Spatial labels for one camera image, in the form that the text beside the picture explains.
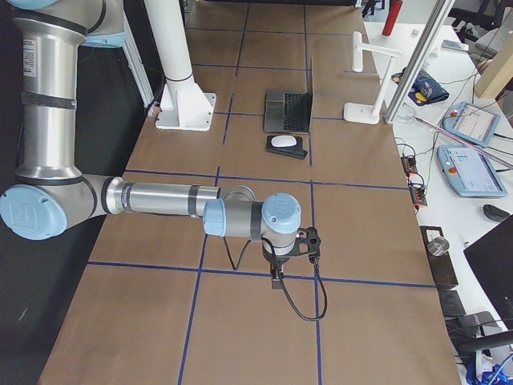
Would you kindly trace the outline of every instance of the computer mouse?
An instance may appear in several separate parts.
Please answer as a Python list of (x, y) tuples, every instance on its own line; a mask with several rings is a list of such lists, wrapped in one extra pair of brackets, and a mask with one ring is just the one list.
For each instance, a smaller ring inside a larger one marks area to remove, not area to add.
[(271, 139), (271, 145), (273, 147), (292, 147), (296, 145), (296, 142), (296, 138), (292, 135), (279, 135)]
[(490, 221), (493, 222), (502, 222), (510, 216), (510, 213), (495, 207), (494, 205), (484, 205), (483, 206), (484, 215)]

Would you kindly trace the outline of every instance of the white mouse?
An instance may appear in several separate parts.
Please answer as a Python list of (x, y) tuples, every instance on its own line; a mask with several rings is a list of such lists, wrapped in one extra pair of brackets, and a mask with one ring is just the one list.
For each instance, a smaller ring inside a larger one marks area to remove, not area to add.
[(296, 138), (291, 135), (274, 136), (271, 139), (273, 147), (292, 147), (296, 145)]

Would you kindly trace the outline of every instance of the black computer mouse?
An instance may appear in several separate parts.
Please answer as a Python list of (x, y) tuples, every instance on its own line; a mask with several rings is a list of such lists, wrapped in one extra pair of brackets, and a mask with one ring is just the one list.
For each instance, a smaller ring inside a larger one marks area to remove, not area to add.
[(502, 222), (510, 216), (510, 213), (495, 207), (494, 205), (484, 205), (483, 206), (484, 215), (490, 221), (493, 222)]

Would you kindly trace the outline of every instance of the brown table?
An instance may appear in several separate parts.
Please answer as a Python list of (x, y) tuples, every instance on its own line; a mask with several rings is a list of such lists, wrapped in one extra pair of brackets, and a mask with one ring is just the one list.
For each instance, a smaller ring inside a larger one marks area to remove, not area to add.
[[(322, 238), (329, 310), (304, 322), (252, 244), (233, 273), (200, 221), (108, 217), (41, 384), (460, 383), (391, 126), (341, 120), (379, 82), (350, 71), (360, 10), (198, 1), (187, 35), (196, 82), (218, 95), (209, 132), (148, 119), (127, 180), (293, 194)], [(313, 58), (310, 156), (264, 150), (264, 94), (304, 91)], [(230, 240), (240, 249), (242, 240)], [(285, 265), (298, 307), (315, 314), (307, 259)]]

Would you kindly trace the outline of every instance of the light blue joint cap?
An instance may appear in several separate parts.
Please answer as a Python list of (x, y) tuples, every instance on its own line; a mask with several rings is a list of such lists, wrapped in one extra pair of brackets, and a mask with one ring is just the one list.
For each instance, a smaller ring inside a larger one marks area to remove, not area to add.
[(85, 47), (93, 48), (120, 48), (125, 43), (125, 33), (118, 34), (90, 34), (82, 43)]
[(301, 224), (301, 205), (292, 195), (279, 192), (265, 200), (262, 217), (267, 226), (277, 233), (295, 233)]
[(57, 0), (7, 0), (7, 2), (22, 10), (40, 10), (45, 6), (51, 6)]
[(222, 199), (207, 201), (203, 210), (203, 229), (208, 235), (226, 234), (226, 208)]
[(47, 192), (16, 184), (0, 197), (0, 216), (20, 237), (34, 241), (54, 237), (67, 227), (61, 205)]

